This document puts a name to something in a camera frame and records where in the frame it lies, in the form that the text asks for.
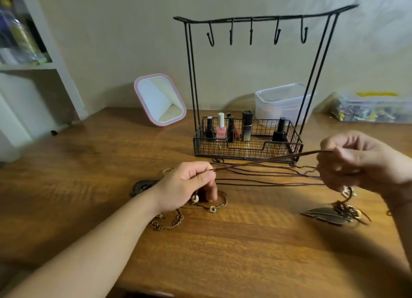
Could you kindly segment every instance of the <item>hand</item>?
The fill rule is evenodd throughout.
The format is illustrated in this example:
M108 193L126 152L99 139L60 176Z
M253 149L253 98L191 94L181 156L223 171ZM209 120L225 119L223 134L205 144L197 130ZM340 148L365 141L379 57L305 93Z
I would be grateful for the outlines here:
M384 199L407 188L412 196L412 159L383 142L349 131L324 139L321 149L333 149L317 156L319 174L329 188L341 191L343 185L359 186Z
M169 172L150 191L156 196L159 213L182 207L193 193L204 188L206 199L214 201L218 198L218 187L215 183L216 173L207 161L183 162Z

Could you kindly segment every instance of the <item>wooden desk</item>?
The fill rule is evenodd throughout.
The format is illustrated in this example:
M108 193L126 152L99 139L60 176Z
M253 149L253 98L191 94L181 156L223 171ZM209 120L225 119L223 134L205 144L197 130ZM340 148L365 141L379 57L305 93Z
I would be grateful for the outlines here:
M304 149L346 129L412 155L411 126L325 115L310 119ZM136 181L196 160L192 137L190 112L158 128L142 110L107 108L31 147L0 170L0 261L38 267L51 259L125 204ZM314 165L315 156L299 164ZM299 214L339 198L321 186L221 189L227 208L184 209L178 228L147 228L118 285L179 297L410 296L406 259L379 196L358 191L353 204L373 223L341 228Z

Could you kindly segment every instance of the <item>clear plastic box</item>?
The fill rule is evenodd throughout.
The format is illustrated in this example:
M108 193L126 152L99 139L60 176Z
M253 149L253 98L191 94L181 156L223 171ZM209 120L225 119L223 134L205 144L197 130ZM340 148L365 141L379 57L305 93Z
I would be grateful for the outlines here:
M331 113L340 121L412 123L412 96L394 92L339 94Z
M302 83L292 83L289 85L282 85L281 87L273 87L271 89L257 91L255 93L256 118L279 119L285 117L295 125L305 90L306 85ZM302 124L309 99L310 93L306 95L298 124ZM308 117L312 113L312 110L313 107L310 108ZM267 126L273 122L260 121L260 123Z

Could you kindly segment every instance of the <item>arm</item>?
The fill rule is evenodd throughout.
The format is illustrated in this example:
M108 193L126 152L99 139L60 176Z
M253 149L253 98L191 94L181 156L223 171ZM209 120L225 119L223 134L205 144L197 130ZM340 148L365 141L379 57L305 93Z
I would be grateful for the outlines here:
M104 298L129 260L147 223L179 208L198 188L217 198L216 174L208 162L183 163L36 270L7 298Z
M319 174L329 188L359 186L382 196L412 267L412 158L357 131L328 137L321 148L334 150L317 157Z

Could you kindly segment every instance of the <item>bead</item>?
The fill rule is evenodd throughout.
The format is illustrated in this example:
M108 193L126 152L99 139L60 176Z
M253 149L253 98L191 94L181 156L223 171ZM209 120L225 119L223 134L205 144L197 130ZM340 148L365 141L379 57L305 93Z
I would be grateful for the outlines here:
M193 203L197 203L199 201L199 196L198 195L193 195L191 199L192 199Z

